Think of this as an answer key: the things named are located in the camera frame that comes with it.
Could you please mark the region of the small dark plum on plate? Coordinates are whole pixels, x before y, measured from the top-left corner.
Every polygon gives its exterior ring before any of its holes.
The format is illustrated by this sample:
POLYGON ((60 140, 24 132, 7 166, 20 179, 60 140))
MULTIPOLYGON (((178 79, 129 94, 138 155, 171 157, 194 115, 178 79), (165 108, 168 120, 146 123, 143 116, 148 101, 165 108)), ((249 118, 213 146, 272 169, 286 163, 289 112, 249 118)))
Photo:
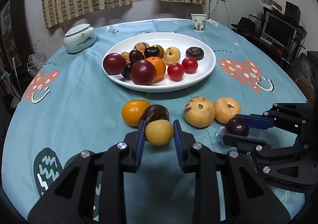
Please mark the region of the small dark plum on plate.
POLYGON ((121 73, 121 75, 127 80, 131 79, 132 66, 133 66, 132 62, 126 62, 126 67, 125 67, 124 71, 121 73))

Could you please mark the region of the black computer monitor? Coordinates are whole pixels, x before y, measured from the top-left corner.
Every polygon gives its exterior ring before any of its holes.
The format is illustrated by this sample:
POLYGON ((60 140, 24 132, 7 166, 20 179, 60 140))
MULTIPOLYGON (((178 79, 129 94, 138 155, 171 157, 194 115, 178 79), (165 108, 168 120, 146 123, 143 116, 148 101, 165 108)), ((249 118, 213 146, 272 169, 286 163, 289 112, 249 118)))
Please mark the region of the black computer monitor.
POLYGON ((262 34, 280 46, 287 48, 295 37, 296 32, 297 29, 289 23, 273 14, 268 14, 262 34))

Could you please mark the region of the dark mangosteen on plate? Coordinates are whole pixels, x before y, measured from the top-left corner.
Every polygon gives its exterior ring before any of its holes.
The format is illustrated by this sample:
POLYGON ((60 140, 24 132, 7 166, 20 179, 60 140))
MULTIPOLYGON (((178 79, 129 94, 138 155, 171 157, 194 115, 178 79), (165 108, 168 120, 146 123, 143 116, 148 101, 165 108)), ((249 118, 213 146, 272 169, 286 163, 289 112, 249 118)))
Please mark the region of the dark mangosteen on plate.
POLYGON ((150 46, 145 48, 144 57, 145 59, 150 57, 158 57, 160 55, 160 49, 157 46, 150 46))

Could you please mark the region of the red cherry tomato on plate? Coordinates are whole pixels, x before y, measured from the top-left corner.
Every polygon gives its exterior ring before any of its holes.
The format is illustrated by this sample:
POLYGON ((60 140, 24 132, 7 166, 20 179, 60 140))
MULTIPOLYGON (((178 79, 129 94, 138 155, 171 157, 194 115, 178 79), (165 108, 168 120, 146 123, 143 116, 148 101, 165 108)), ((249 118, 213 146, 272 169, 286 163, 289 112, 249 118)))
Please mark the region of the red cherry tomato on plate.
POLYGON ((182 66, 184 68, 184 72, 194 74, 198 69, 198 62, 195 58, 186 57, 182 61, 182 66))

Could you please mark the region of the striped tan fruit on plate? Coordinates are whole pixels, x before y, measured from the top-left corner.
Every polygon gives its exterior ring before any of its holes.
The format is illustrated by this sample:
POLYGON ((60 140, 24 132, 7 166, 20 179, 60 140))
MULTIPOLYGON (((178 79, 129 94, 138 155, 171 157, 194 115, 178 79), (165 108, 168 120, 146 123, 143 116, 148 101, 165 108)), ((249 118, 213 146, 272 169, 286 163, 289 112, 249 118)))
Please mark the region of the striped tan fruit on plate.
POLYGON ((139 42, 134 46, 135 50, 138 50, 142 53, 144 53, 145 49, 149 47, 149 44, 146 42, 139 42))

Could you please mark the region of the large red plum left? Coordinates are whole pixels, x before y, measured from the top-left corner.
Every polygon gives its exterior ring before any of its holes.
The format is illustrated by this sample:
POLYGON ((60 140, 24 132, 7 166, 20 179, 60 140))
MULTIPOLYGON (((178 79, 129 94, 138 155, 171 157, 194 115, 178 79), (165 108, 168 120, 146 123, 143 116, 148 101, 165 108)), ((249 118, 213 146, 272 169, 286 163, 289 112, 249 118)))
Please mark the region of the large red plum left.
POLYGON ((103 68, 109 75, 121 74, 126 68, 126 60, 118 53, 110 53, 103 60, 103 68))

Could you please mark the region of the white printed paper cup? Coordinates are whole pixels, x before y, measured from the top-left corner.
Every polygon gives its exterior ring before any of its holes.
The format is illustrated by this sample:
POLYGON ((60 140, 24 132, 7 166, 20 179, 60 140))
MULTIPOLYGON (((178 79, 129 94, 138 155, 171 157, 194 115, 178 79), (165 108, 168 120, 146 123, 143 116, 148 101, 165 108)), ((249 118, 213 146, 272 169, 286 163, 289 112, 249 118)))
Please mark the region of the white printed paper cup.
POLYGON ((207 23, 207 14, 191 14, 192 29, 194 32, 204 32, 207 23))

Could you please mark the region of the pale green lidded jar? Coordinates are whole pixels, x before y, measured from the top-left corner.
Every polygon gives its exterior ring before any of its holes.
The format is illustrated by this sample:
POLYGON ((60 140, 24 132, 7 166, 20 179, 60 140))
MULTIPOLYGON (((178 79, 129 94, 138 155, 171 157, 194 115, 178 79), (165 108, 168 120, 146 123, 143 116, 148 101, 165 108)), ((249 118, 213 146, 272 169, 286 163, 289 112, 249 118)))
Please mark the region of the pale green lidded jar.
POLYGON ((64 35, 64 47, 67 53, 75 54, 92 46, 96 41, 95 28, 90 24, 79 24, 64 35))

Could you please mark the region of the dark brown flat fruit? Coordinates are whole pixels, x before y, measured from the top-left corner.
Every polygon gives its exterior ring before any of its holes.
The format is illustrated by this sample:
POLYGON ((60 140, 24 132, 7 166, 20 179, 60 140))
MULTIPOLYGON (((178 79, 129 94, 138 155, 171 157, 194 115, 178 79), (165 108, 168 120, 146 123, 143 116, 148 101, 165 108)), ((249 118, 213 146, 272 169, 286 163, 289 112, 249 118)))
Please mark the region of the dark brown flat fruit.
POLYGON ((201 60, 204 57, 204 51, 199 47, 190 47, 186 50, 186 56, 196 60, 201 60))

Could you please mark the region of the small yellow round fruit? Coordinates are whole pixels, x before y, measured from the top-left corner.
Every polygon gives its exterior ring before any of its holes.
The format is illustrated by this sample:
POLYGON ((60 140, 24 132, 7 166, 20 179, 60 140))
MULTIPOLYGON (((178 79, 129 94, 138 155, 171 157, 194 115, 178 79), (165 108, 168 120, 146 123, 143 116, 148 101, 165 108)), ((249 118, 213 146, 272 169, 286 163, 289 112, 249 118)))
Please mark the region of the small yellow round fruit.
POLYGON ((153 146, 166 145, 173 136, 173 125, 168 120, 152 121, 145 127, 145 138, 153 146))

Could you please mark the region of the smaller yellow orange melon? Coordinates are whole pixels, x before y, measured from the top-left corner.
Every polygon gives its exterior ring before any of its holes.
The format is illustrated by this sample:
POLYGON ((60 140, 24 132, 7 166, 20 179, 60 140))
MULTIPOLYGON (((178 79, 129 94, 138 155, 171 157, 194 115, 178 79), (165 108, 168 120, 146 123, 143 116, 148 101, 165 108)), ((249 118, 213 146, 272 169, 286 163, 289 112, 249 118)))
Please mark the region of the smaller yellow orange melon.
POLYGON ((215 118, 218 122, 226 124, 233 116, 241 113, 240 104, 232 98, 219 98, 215 101, 215 118))

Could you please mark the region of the dark brown passion fruit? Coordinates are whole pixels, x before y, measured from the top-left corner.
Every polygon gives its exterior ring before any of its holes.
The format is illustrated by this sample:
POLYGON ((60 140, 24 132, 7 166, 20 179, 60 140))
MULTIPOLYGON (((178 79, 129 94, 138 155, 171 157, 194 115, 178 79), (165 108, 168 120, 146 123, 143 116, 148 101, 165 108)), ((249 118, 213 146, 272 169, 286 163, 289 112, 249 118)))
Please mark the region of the dark brown passion fruit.
POLYGON ((166 107, 162 105, 150 105, 145 109, 140 120, 144 120, 146 124, 157 120, 169 121, 169 112, 166 107))

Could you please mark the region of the red cherry tomato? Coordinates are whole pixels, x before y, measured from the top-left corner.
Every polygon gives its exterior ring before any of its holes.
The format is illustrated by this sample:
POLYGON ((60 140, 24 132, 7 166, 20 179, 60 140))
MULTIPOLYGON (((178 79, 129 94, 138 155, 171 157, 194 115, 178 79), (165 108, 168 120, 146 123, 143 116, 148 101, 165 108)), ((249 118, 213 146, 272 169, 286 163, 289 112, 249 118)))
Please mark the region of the red cherry tomato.
POLYGON ((172 63, 168 66, 167 73, 171 80, 181 81, 184 75, 184 67, 179 63, 172 63))
POLYGON ((198 62, 195 58, 186 57, 182 61, 182 66, 184 68, 184 72, 194 74, 198 69, 198 62))

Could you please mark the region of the small yellow fruit on plate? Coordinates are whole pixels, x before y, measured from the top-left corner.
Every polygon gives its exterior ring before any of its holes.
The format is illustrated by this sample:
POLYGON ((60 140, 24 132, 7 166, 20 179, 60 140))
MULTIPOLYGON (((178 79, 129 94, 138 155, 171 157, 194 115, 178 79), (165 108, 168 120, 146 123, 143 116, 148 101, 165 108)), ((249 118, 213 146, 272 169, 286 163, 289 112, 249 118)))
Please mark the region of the small yellow fruit on plate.
POLYGON ((125 59, 125 61, 130 62, 129 53, 128 52, 121 53, 121 56, 125 59))

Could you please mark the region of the orange persimmon fruit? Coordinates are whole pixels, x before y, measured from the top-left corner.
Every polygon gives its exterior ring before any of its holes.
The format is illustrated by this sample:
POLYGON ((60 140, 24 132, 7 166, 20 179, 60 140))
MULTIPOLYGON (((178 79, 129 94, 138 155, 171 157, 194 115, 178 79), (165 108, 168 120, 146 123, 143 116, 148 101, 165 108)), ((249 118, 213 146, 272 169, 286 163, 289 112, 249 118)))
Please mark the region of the orange persimmon fruit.
POLYGON ((146 100, 131 100, 122 108, 122 119, 126 124, 137 127, 141 116, 149 106, 150 103, 146 100))

